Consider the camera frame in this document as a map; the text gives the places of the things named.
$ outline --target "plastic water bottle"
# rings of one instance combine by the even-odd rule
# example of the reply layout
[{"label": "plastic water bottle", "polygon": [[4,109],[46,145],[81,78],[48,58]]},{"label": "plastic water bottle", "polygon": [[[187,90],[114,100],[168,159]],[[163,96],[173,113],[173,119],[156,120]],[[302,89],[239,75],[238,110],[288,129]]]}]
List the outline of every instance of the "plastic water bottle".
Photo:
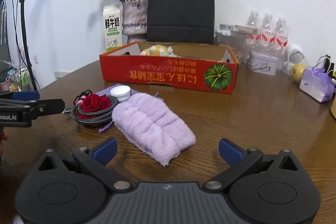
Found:
[{"label": "plastic water bottle", "polygon": [[279,17],[279,21],[274,29],[275,42],[272,45],[271,52],[278,58],[277,69],[281,70],[284,66],[287,44],[288,44],[288,26],[286,25],[286,19]]},{"label": "plastic water bottle", "polygon": [[273,15],[266,13],[261,24],[261,41],[273,43],[275,39]]},{"label": "plastic water bottle", "polygon": [[[250,26],[256,29],[260,28],[260,20],[258,18],[259,12],[251,10],[251,14],[246,22],[246,26]],[[249,34],[249,39],[260,40],[259,35]]]},{"label": "plastic water bottle", "polygon": [[287,47],[288,44],[288,26],[286,24],[286,18],[279,17],[279,21],[275,27],[275,43]]},{"label": "plastic water bottle", "polygon": [[248,58],[250,57],[251,51],[259,51],[258,49],[258,41],[254,39],[246,39],[244,44],[244,53],[243,53],[243,62],[246,63]]},{"label": "plastic water bottle", "polygon": [[266,13],[265,18],[261,23],[261,39],[259,42],[259,50],[264,53],[270,54],[270,49],[272,48],[271,43],[274,43],[275,32],[273,15]]}]

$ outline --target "vase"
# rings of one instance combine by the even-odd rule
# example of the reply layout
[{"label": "vase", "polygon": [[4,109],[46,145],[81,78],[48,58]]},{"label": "vase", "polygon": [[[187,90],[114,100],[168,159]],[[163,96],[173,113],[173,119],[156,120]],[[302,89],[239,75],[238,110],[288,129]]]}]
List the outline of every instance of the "vase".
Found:
[{"label": "vase", "polygon": [[123,2],[123,34],[127,35],[127,44],[134,41],[146,41],[147,0]]}]

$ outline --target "red cardboard box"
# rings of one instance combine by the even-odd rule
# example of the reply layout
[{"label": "red cardboard box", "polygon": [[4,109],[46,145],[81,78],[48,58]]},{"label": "red cardboard box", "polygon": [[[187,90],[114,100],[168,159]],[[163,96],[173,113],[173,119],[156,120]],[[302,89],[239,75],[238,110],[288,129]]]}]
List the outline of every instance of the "red cardboard box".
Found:
[{"label": "red cardboard box", "polygon": [[[154,44],[171,46],[181,58],[140,55]],[[100,66],[105,81],[232,94],[238,60],[227,46],[134,42],[101,54]]]}]

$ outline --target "purple towel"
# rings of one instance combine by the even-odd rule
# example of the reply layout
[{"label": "purple towel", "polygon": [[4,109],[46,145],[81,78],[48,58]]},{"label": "purple towel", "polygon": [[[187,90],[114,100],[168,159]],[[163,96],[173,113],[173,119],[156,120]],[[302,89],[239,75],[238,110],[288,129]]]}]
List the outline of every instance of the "purple towel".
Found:
[{"label": "purple towel", "polygon": [[117,105],[112,118],[131,143],[163,166],[196,142],[189,127],[160,98],[146,93]]}]

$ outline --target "pumpkin illustration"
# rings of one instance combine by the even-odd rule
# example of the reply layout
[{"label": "pumpkin illustration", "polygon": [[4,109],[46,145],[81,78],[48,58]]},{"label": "pumpkin illustration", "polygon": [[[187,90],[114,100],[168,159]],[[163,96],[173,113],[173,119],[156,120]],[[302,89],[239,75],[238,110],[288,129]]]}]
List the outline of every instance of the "pumpkin illustration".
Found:
[{"label": "pumpkin illustration", "polygon": [[212,90],[224,90],[232,81],[232,70],[223,64],[216,64],[204,73],[204,82]]}]

